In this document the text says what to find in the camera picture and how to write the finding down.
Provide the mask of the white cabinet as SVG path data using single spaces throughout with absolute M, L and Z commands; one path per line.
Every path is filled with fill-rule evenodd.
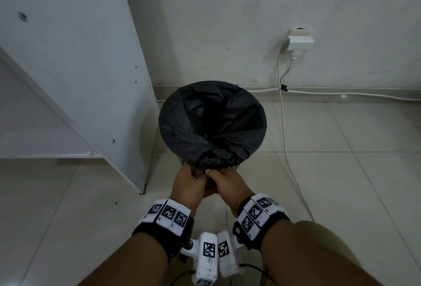
M 127 0 L 0 0 L 6 61 L 144 194 L 159 107 Z

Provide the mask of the person's right hand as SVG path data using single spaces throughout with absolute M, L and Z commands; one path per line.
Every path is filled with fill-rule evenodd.
M 217 193 L 222 200 L 229 206 L 235 218 L 239 216 L 239 208 L 243 201 L 255 193 L 247 186 L 243 178 L 234 171 L 234 175 L 223 182 L 215 182 Z

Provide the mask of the black trash bag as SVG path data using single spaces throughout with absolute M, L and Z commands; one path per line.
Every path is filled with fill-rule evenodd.
M 224 81 L 200 81 L 178 88 L 166 99 L 159 130 L 177 157 L 219 157 L 242 164 L 260 148 L 267 120 L 249 91 Z

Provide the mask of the person's right forearm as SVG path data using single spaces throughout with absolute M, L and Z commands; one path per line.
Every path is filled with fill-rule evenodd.
M 260 252 L 276 286 L 383 286 L 288 220 L 271 226 Z

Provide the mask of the white plug adapter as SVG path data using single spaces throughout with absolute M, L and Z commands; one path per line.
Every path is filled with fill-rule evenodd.
M 297 59 L 304 52 L 309 51 L 314 44 L 311 36 L 291 36 L 289 35 L 283 44 L 282 52 L 290 54 L 292 60 Z

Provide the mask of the person's left forearm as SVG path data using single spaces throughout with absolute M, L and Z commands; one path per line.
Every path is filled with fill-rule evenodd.
M 77 286 L 159 286 L 168 265 L 159 242 L 147 233 L 137 233 Z

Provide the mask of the person's left hand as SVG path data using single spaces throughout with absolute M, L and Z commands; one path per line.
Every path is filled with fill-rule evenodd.
M 170 199 L 184 205 L 191 211 L 190 217 L 195 218 L 202 200 L 218 193 L 215 182 L 209 184 L 209 179 L 205 174 L 197 176 L 190 165 L 183 165 L 175 177 Z

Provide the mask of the patterned trash bin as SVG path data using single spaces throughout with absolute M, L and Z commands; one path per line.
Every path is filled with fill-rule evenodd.
M 190 164 L 198 169 L 203 170 L 204 172 L 207 169 L 233 169 L 236 171 L 241 164 L 241 161 L 236 159 L 222 159 L 219 157 L 205 157 L 203 159 L 198 159 L 197 161 L 186 160 L 181 157 L 178 157 L 178 160 L 181 163 L 181 166 L 184 166 L 185 164 Z

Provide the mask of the black wristband with marker tiles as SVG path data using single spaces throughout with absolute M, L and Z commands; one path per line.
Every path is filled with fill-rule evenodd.
M 164 249 L 168 262 L 179 254 L 182 248 L 191 246 L 194 219 L 191 210 L 172 199 L 157 199 L 138 222 L 132 235 L 146 233 L 152 236 Z
M 245 198 L 239 205 L 237 214 L 232 232 L 237 242 L 248 250 L 260 251 L 269 229 L 278 221 L 290 221 L 285 209 L 264 193 Z

